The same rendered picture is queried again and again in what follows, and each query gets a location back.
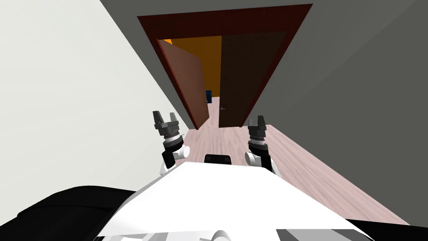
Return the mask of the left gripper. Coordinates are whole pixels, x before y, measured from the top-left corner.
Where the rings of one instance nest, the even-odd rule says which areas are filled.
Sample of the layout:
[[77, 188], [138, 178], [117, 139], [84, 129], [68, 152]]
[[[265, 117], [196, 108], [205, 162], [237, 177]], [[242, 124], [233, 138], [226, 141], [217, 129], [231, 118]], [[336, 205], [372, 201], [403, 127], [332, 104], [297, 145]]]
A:
[[170, 113], [170, 122], [164, 122], [160, 111], [153, 111], [154, 127], [160, 136], [171, 135], [179, 131], [179, 122], [174, 112]]

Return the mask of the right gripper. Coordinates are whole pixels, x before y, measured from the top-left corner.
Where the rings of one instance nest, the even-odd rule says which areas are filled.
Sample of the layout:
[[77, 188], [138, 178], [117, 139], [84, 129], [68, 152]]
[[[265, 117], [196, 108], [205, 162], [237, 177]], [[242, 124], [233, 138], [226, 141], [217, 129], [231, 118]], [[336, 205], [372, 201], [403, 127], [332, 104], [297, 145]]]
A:
[[259, 115], [256, 117], [249, 117], [248, 131], [251, 139], [264, 139], [266, 137], [266, 124], [264, 117]]

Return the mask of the reddish brown door leaf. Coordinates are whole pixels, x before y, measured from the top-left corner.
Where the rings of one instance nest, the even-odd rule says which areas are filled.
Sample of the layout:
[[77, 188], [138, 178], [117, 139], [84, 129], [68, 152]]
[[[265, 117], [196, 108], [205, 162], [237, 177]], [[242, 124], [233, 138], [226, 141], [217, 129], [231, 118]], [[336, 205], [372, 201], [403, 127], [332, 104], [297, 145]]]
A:
[[165, 40], [158, 40], [158, 57], [195, 129], [209, 118], [200, 58]]

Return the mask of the dark brown door leaf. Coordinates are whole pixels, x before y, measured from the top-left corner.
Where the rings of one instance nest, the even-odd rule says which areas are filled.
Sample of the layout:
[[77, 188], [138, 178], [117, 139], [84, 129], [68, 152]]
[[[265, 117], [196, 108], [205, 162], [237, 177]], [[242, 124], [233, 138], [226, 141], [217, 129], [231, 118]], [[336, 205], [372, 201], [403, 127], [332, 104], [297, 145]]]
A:
[[222, 36], [219, 127], [240, 127], [286, 35], [285, 31]]

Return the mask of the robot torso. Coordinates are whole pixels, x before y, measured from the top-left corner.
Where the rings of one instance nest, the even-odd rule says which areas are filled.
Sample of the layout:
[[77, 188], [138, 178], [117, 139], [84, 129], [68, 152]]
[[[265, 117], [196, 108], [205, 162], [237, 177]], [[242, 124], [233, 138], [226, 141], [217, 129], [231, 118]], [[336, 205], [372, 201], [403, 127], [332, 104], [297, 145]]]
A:
[[99, 236], [129, 241], [374, 241], [262, 167], [183, 162], [125, 200]]

